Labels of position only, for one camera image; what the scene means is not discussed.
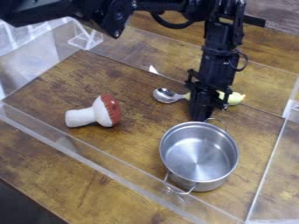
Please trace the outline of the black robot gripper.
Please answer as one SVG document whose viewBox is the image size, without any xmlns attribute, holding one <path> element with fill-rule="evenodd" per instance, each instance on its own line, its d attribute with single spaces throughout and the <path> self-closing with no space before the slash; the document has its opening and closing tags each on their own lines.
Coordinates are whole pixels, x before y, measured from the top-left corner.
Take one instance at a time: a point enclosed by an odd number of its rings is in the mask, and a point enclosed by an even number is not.
<svg viewBox="0 0 299 224">
<path fill-rule="evenodd" d="M 239 70 L 239 54 L 235 51 L 217 50 L 205 46 L 198 71 L 189 70 L 186 87 L 191 91 L 191 119 L 206 120 L 215 108 L 229 106 L 234 93 L 231 85 Z"/>
</svg>

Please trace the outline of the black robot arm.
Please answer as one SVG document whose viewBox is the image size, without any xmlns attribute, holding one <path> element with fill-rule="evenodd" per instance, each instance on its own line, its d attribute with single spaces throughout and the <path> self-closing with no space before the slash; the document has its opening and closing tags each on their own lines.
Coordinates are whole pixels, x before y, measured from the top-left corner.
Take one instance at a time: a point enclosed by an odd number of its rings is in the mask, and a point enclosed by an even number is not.
<svg viewBox="0 0 299 224">
<path fill-rule="evenodd" d="M 0 19 L 15 27 L 73 17 L 119 38 L 135 11 L 146 11 L 171 29 L 205 23 L 201 69 L 189 71 L 194 121 L 229 106 L 235 73 L 242 71 L 245 0 L 0 0 Z"/>
</svg>

